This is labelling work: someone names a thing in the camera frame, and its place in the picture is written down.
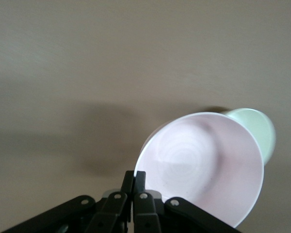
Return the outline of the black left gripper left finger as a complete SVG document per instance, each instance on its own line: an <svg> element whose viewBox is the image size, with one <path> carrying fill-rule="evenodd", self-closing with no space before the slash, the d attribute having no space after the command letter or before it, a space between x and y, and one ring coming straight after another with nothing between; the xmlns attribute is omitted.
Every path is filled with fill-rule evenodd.
<svg viewBox="0 0 291 233"><path fill-rule="evenodd" d="M7 230L5 233L126 233L134 172L126 171L121 188L96 202L81 195Z"/></svg>

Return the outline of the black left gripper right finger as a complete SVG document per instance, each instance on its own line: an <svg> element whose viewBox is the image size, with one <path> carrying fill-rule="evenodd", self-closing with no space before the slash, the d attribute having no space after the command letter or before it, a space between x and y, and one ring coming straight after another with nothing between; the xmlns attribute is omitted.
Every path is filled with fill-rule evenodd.
<svg viewBox="0 0 291 233"><path fill-rule="evenodd" d="M159 192L146 190L144 171L138 171L134 179L133 222L136 233L239 232L183 198L162 201Z"/></svg>

